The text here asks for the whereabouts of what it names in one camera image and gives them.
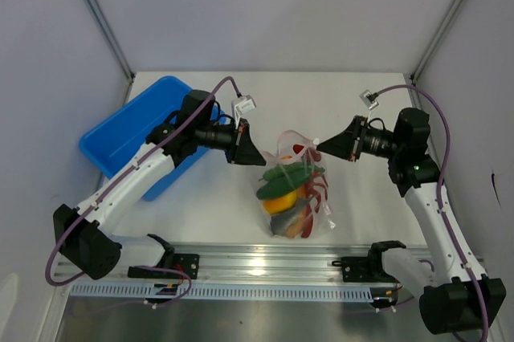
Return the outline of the grey toy fish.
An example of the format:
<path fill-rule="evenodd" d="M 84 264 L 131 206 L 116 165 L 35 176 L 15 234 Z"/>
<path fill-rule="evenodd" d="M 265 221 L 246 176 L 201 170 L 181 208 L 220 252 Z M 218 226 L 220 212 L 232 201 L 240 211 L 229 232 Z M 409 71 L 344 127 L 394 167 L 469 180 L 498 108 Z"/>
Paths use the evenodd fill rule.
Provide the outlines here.
<path fill-rule="evenodd" d="M 270 228 L 273 235 L 295 238 L 304 227 L 304 212 L 284 211 L 271 218 Z"/>

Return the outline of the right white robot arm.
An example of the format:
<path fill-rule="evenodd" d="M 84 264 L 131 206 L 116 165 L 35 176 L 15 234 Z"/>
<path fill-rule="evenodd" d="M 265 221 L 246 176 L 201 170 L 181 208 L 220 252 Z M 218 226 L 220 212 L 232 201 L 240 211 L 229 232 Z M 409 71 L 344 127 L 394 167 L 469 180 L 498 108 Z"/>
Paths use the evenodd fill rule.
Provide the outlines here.
<path fill-rule="evenodd" d="M 363 153 L 385 158 L 390 180 L 420 225 L 432 267 L 417 261 L 400 242 L 375 242 L 366 262 L 368 274 L 379 281 L 397 279 L 418 301 L 422 320 L 434 335 L 487 333 L 506 288 L 501 279 L 488 277 L 468 246 L 440 183 L 442 172 L 427 152 L 429 135 L 428 114 L 404 108 L 392 131 L 355 116 L 343 132 L 316 148 L 346 161 Z"/>

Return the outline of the green toy cucumber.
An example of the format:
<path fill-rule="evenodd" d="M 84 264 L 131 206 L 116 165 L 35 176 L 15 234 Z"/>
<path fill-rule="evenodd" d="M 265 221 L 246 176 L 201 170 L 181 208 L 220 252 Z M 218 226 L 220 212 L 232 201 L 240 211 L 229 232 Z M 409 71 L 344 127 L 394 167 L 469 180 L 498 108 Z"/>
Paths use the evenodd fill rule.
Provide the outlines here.
<path fill-rule="evenodd" d="M 271 200 L 282 197 L 306 183 L 309 175 L 291 174 L 289 176 L 278 177 L 267 184 L 261 186 L 255 193 L 259 200 Z"/>

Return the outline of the clear pink-dotted zip bag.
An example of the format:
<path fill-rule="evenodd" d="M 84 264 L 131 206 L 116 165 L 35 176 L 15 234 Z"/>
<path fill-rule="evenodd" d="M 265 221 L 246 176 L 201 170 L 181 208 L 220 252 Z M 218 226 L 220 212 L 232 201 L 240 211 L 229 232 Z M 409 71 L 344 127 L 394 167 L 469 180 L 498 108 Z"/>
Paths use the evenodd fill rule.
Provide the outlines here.
<path fill-rule="evenodd" d="M 303 145 L 304 150 L 300 152 L 299 154 L 295 154 L 293 152 L 293 145 Z M 254 192 L 254 195 L 256 191 L 263 185 L 267 184 L 268 181 L 265 181 L 262 179 L 262 176 L 264 172 L 268 169 L 274 168 L 277 165 L 289 165 L 295 162 L 301 162 L 305 164 L 314 164 L 320 167 L 323 167 L 325 169 L 325 176 L 327 178 L 327 166 L 325 163 L 325 160 L 323 158 L 323 155 L 316 150 L 316 146 L 319 144 L 319 141 L 317 139 L 311 139 L 300 132 L 297 132 L 295 130 L 286 130 L 282 132 L 277 141 L 276 141 L 276 149 L 273 153 L 269 153 L 267 151 L 263 152 L 263 157 L 266 160 L 267 164 L 264 167 L 255 167 L 251 171 L 251 178 L 250 183 Z M 312 174 L 306 174 L 301 171 L 294 172 L 295 174 L 304 174 L 309 175 L 309 177 L 312 176 Z M 304 210 L 304 208 L 308 204 L 308 200 L 304 198 L 304 192 L 302 190 L 301 185 L 299 188 L 296 189 L 297 192 L 297 200 L 296 204 L 289 210 L 292 211 L 299 211 Z M 329 185 L 328 185 L 328 200 L 322 205 L 321 211 L 315 216 L 314 221 L 314 227 L 312 230 L 312 234 L 309 238 L 318 237 L 324 232 L 328 232 L 330 230 L 334 230 L 337 226 L 335 223 L 334 215 L 332 213 L 332 207 L 329 204 Z M 257 202 L 259 203 L 260 209 L 263 212 L 263 220 L 265 221 L 267 225 L 267 232 L 276 238 L 285 238 L 281 236 L 273 235 L 270 228 L 270 222 L 271 218 L 273 216 L 269 215 L 262 206 L 262 201 L 259 200 L 256 195 L 255 198 Z M 296 239 L 301 238 L 300 233 L 295 238 L 288 238 L 288 239 Z"/>

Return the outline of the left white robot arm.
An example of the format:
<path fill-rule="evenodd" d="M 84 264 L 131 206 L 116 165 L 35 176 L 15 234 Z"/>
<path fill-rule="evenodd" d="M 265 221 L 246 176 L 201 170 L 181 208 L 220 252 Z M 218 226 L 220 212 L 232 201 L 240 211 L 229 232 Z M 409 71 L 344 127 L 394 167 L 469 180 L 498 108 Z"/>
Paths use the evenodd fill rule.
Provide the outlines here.
<path fill-rule="evenodd" d="M 54 251 L 78 267 L 81 275 L 102 279 L 128 245 L 112 239 L 123 215 L 198 148 L 221 150 L 232 165 L 264 166 L 266 161 L 243 118 L 255 109 L 253 98 L 238 96 L 231 103 L 230 115 L 214 116 L 215 107 L 213 94 L 190 91 L 181 107 L 152 129 L 136 155 L 107 184 L 76 207 L 58 207 L 53 213 Z"/>

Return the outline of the yellow toy mango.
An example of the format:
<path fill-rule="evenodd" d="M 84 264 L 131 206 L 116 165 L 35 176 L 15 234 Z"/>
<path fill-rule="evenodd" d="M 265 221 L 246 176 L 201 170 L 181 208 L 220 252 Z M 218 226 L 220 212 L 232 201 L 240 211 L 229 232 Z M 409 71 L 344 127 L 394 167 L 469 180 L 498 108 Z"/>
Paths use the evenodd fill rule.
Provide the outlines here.
<path fill-rule="evenodd" d="M 296 200 L 297 192 L 294 190 L 281 197 L 264 200 L 262 206 L 269 215 L 273 216 L 291 209 L 296 204 Z"/>

